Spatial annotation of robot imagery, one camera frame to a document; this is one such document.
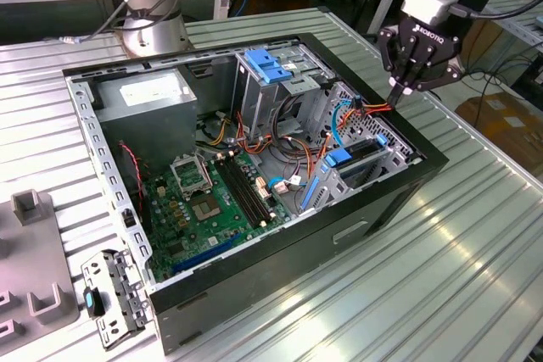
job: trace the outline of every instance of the gray plastic holder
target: gray plastic holder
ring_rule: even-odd
[[[0,357],[79,316],[45,192],[27,190],[0,203],[0,276]]]

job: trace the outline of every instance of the label sticker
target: label sticker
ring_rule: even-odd
[[[179,97],[181,89],[177,78],[165,77],[142,81],[137,84],[123,85],[120,88],[120,94],[125,99],[127,106],[134,106],[168,97]]]
[[[509,116],[507,118],[503,118],[507,121],[509,125],[512,127],[525,127],[526,125],[517,117],[517,116]]]
[[[487,104],[490,105],[491,108],[493,108],[494,110],[502,110],[502,109],[505,109],[507,106],[504,105],[501,101],[498,101],[498,100],[491,100],[491,101],[486,101]]]
[[[283,67],[284,70],[286,71],[290,71],[290,70],[296,70],[296,64],[285,64],[285,65],[281,65]]]

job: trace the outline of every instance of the robotiq logo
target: robotiq logo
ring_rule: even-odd
[[[439,44],[443,44],[445,42],[445,39],[443,37],[438,36],[437,34],[433,33],[428,29],[425,29],[424,27],[421,27],[420,25],[415,25],[413,31],[423,33],[426,37],[430,37],[432,40],[437,41]]]

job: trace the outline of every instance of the blue cable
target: blue cable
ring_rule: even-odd
[[[338,134],[338,112],[344,106],[350,106],[350,101],[340,103],[338,106],[336,106],[332,113],[332,136],[339,146],[343,146],[343,142]]]
[[[272,188],[273,186],[275,186],[278,182],[281,182],[283,181],[284,179],[282,177],[275,177],[275,178],[272,178],[270,180],[270,182],[268,182],[268,186],[270,188]]]
[[[245,4],[247,3],[247,0],[244,0],[243,3],[241,3],[241,7],[239,8],[238,12],[234,15],[234,17],[238,17],[239,14],[244,10]]]

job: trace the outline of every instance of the ram slot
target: ram slot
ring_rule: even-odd
[[[241,171],[239,166],[233,161],[227,161],[227,168],[231,171],[231,174],[235,180],[238,181],[238,184],[243,188],[246,197],[251,201],[255,206],[255,209],[258,211],[260,220],[269,221],[271,220],[270,214],[268,214],[267,208],[264,206],[259,196],[256,195],[255,190],[247,181],[246,175]]]
[[[216,164],[216,169],[222,180],[228,187],[228,190],[233,195],[236,203],[238,203],[241,210],[244,212],[245,217],[252,226],[260,224],[258,212],[253,208],[251,202],[245,197],[243,190],[238,185],[235,178],[230,174],[230,170],[227,168],[225,162]]]

